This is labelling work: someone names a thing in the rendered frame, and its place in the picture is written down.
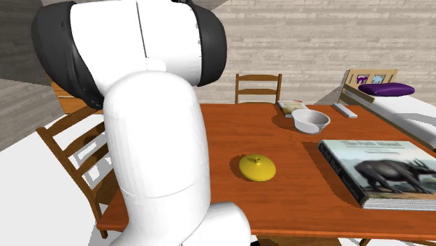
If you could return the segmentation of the large book with animal cover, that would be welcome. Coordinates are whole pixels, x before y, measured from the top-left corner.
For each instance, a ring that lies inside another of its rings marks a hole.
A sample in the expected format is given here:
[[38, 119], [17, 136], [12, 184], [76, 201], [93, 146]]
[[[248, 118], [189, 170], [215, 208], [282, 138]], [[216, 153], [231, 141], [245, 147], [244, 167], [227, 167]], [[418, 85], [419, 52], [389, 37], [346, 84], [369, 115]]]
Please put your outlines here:
[[436, 157], [411, 142], [321, 140], [318, 149], [362, 208], [436, 211]]

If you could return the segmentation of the wooden chair with slat back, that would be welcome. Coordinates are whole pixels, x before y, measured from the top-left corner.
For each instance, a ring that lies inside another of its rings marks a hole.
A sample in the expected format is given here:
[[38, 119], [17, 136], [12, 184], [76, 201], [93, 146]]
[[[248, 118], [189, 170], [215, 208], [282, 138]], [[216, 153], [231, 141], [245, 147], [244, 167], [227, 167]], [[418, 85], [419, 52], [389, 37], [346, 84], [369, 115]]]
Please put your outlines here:
[[[277, 87], [275, 89], [267, 88], [248, 88], [240, 89], [240, 82], [276, 82]], [[239, 104], [240, 95], [275, 95], [275, 102], [280, 99], [282, 86], [282, 74], [278, 75], [267, 75], [267, 74], [248, 74], [240, 75], [237, 73], [235, 75], [235, 104]]]
[[95, 220], [102, 218], [101, 205], [113, 199], [118, 183], [108, 155], [103, 122], [92, 128], [80, 122], [96, 112], [85, 106], [36, 133], [87, 198]]

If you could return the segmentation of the yellow round lid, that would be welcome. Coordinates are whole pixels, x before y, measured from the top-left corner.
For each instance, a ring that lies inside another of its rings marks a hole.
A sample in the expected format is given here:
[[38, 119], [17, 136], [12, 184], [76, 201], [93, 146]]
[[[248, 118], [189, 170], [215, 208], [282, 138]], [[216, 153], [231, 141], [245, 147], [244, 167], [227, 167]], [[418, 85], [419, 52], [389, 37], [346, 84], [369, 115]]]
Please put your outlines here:
[[276, 167], [271, 159], [261, 154], [245, 155], [238, 164], [244, 177], [255, 182], [271, 180], [276, 174]]

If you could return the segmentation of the wooden bed with purple pillow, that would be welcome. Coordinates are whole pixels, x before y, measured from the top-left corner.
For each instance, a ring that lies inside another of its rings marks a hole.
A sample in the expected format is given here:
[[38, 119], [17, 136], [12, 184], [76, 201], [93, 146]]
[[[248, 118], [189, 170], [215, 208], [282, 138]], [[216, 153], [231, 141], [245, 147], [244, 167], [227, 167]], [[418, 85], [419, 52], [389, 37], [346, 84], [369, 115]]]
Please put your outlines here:
[[354, 69], [345, 72], [338, 101], [359, 105], [436, 152], [436, 106], [410, 95], [375, 96], [361, 85], [393, 86], [396, 69]]

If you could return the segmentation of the small book with pale cover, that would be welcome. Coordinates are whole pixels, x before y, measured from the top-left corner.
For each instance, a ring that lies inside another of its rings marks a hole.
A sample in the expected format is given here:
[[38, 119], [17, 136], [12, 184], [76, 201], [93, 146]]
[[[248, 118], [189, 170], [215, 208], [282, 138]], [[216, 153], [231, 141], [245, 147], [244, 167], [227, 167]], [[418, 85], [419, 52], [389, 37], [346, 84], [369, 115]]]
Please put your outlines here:
[[301, 101], [278, 101], [277, 105], [286, 118], [292, 118], [291, 113], [297, 109], [307, 109]]

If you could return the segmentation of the wooden dining table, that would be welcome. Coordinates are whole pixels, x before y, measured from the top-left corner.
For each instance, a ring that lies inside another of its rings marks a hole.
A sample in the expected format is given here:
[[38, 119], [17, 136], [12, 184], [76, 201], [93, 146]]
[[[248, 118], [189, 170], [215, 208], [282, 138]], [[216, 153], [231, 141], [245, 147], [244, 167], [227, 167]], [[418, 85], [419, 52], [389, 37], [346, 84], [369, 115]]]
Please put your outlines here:
[[[261, 236], [436, 240], [435, 211], [362, 209], [318, 150], [323, 139], [406, 140], [407, 136], [360, 106], [347, 118], [332, 106], [317, 135], [298, 132], [269, 103], [204, 104], [212, 200], [236, 203], [252, 233]], [[247, 179], [239, 161], [248, 154], [272, 160], [275, 176]]]

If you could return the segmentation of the orange wooden cabinet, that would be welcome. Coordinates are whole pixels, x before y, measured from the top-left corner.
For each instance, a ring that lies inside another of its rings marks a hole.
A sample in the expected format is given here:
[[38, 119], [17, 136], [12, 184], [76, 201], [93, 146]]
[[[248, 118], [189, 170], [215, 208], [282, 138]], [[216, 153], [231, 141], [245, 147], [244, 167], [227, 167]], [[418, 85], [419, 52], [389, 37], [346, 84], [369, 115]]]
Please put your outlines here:
[[52, 80], [50, 81], [50, 84], [65, 114], [74, 113], [86, 106], [86, 103], [83, 100], [70, 95]]

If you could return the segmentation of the grey remote control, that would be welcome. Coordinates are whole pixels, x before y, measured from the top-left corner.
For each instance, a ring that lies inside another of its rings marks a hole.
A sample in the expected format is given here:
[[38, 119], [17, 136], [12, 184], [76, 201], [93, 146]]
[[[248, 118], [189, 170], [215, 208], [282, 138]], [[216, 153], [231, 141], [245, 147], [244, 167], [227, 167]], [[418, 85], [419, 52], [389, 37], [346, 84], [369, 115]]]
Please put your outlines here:
[[342, 115], [344, 115], [345, 117], [348, 118], [357, 118], [358, 115], [354, 112], [352, 112], [350, 109], [346, 108], [343, 104], [341, 103], [334, 103], [333, 107], [340, 112]]

